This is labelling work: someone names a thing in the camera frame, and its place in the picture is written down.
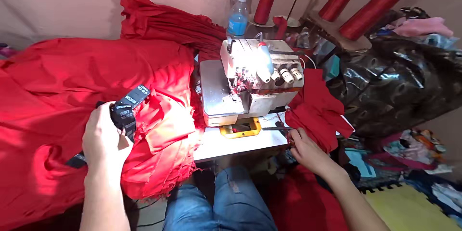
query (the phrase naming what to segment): white knob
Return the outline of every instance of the white knob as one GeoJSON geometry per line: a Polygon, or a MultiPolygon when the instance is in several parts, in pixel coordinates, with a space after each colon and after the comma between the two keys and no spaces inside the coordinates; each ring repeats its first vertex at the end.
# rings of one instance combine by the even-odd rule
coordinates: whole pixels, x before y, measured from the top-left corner
{"type": "Polygon", "coordinates": [[[302,80],[303,79],[303,74],[300,73],[300,71],[297,69],[297,68],[293,68],[292,70],[290,70],[292,75],[298,80],[302,80]]]}
{"type": "Polygon", "coordinates": [[[279,81],[279,79],[281,78],[281,75],[279,74],[278,70],[274,70],[273,74],[271,75],[271,78],[274,81],[279,81]]]}
{"type": "Polygon", "coordinates": [[[282,78],[284,79],[284,81],[286,81],[288,84],[291,84],[293,82],[293,77],[292,75],[290,74],[289,70],[284,68],[284,69],[281,69],[279,71],[279,73],[281,73],[281,76],[282,78]]]}

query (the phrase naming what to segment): white table surface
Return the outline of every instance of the white table surface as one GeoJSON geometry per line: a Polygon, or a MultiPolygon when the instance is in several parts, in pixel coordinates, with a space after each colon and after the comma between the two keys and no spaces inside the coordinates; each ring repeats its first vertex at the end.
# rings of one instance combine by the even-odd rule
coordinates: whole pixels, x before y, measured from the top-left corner
{"type": "MultiPolygon", "coordinates": [[[[284,123],[286,122],[285,115],[285,112],[279,113],[284,123]]],[[[276,127],[278,121],[279,118],[276,114],[260,117],[262,128],[276,127]]],[[[208,161],[219,156],[286,144],[287,139],[279,131],[262,130],[258,135],[227,139],[221,135],[218,127],[206,128],[202,137],[202,145],[194,152],[194,161],[208,161]]]]}

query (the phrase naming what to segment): blue jeans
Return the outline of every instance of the blue jeans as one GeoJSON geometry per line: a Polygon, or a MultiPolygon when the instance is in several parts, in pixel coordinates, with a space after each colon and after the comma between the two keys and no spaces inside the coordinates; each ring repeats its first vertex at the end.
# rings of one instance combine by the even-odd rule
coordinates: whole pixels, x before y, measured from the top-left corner
{"type": "Polygon", "coordinates": [[[163,230],[277,231],[277,228],[246,169],[233,167],[217,175],[213,208],[193,185],[185,184],[172,192],[163,230]]]}

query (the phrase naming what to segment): person's left hand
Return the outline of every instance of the person's left hand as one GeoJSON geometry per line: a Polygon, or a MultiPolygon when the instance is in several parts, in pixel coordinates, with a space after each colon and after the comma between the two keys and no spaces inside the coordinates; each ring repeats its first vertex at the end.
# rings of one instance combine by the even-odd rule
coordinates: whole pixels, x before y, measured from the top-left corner
{"type": "Polygon", "coordinates": [[[82,148],[90,171],[111,171],[121,175],[122,167],[133,143],[111,120],[107,102],[95,109],[88,119],[82,138],[82,148]]]}

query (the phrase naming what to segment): black plastic bag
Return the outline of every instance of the black plastic bag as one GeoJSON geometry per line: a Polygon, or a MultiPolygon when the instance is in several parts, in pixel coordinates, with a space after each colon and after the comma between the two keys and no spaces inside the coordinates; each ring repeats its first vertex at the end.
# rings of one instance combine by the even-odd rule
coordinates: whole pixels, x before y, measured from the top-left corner
{"type": "Polygon", "coordinates": [[[462,106],[462,52],[405,37],[372,39],[366,53],[340,55],[340,74],[327,83],[362,137],[401,132],[462,106]]]}

